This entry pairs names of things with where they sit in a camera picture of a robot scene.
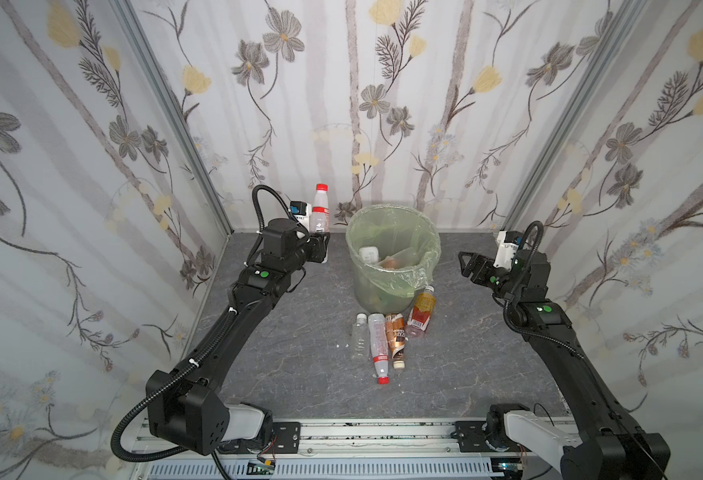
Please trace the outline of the white bottle red cap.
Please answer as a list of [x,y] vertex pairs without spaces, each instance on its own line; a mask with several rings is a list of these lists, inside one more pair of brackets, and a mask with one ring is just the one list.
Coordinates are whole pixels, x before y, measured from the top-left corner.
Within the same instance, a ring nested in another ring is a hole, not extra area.
[[310,231],[312,233],[330,232],[330,202],[329,186],[318,183],[310,215]]

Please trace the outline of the white label yellow V bottle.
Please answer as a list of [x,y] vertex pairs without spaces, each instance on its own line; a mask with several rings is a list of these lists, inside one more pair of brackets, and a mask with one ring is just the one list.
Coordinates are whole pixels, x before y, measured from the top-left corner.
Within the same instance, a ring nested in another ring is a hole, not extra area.
[[375,246],[365,246],[359,250],[359,256],[365,265],[377,265],[381,261],[379,248]]

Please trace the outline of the orange drink bottle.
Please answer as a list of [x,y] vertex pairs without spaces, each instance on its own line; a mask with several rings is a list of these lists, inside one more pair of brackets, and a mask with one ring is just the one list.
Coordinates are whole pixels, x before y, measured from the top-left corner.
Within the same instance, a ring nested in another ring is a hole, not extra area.
[[407,320],[407,325],[405,326],[405,332],[409,337],[419,337],[423,336],[429,328],[429,322],[431,321],[431,314],[435,310],[435,304],[437,304],[437,298],[435,298],[435,288],[428,285],[417,298],[415,298],[415,303],[413,304],[413,309],[411,314],[409,314],[409,320]]

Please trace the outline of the large clear bottle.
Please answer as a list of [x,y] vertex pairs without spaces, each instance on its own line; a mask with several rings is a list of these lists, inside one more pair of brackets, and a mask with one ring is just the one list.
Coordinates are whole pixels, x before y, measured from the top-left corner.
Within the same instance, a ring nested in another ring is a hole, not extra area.
[[405,269],[416,266],[421,262],[421,251],[419,248],[409,246],[396,254],[393,254],[393,260],[395,260],[395,269]]

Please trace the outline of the brown label coffee bottle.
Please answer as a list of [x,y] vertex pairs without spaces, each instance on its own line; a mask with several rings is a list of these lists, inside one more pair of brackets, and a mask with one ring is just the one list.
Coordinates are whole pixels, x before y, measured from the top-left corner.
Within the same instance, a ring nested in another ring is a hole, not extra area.
[[379,267],[387,270],[398,270],[402,265],[401,259],[389,256],[379,264]]

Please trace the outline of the brown label milk tea bottle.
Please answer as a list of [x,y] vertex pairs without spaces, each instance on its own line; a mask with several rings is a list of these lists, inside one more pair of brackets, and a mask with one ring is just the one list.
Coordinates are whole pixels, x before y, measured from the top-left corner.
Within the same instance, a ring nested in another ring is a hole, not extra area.
[[405,344],[407,343],[403,315],[388,315],[385,318],[385,332],[387,332],[387,344],[389,344],[393,368],[403,370],[405,368]]

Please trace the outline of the small clear bottle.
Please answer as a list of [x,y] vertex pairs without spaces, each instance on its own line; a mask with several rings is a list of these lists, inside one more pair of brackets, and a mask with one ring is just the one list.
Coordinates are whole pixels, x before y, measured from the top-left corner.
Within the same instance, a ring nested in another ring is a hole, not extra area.
[[351,358],[353,360],[366,360],[369,354],[369,328],[367,328],[367,314],[359,313],[351,328]]

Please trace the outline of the clear bottle red label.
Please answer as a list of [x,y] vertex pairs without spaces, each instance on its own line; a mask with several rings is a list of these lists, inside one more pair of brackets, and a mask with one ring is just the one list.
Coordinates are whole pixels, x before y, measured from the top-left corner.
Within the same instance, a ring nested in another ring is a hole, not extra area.
[[389,342],[385,331],[385,316],[373,313],[367,320],[369,325],[369,348],[377,374],[377,382],[381,385],[389,383]]

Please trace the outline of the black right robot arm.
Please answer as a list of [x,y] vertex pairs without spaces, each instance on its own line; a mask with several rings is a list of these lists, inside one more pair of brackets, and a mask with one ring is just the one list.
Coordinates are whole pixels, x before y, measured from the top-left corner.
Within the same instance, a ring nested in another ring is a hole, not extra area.
[[523,250],[508,268],[479,253],[459,252],[461,274],[503,301],[503,320],[541,357],[569,405],[579,442],[533,426],[527,411],[503,416],[503,433],[555,467],[565,479],[663,479],[671,448],[646,432],[611,393],[577,339],[565,310],[547,297],[551,265]]

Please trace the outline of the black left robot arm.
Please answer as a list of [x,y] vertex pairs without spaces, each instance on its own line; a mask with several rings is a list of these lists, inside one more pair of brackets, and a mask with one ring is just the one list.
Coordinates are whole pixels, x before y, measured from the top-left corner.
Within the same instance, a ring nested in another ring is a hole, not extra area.
[[228,308],[215,326],[171,372],[150,377],[147,414],[153,436],[203,456],[232,441],[257,447],[271,442],[271,412],[227,403],[219,391],[256,327],[294,290],[294,274],[308,263],[323,262],[329,242],[329,233],[311,233],[288,218],[268,223],[255,246],[255,258],[230,287]]

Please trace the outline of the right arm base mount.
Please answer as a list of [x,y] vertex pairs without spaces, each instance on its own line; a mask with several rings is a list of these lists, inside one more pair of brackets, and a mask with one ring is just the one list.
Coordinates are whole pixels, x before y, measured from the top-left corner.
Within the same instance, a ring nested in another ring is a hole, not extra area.
[[489,406],[484,420],[455,422],[451,439],[457,441],[461,453],[519,453],[519,445],[511,441],[505,432],[503,416],[512,411],[531,412],[531,409],[519,403],[493,404]]

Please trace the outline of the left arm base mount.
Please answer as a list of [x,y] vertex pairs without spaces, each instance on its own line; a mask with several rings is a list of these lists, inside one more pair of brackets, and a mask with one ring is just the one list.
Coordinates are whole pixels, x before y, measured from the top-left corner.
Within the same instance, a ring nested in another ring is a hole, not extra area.
[[218,453],[276,456],[299,452],[300,422],[276,421],[271,410],[247,403],[228,408],[230,420],[224,440],[216,448]]

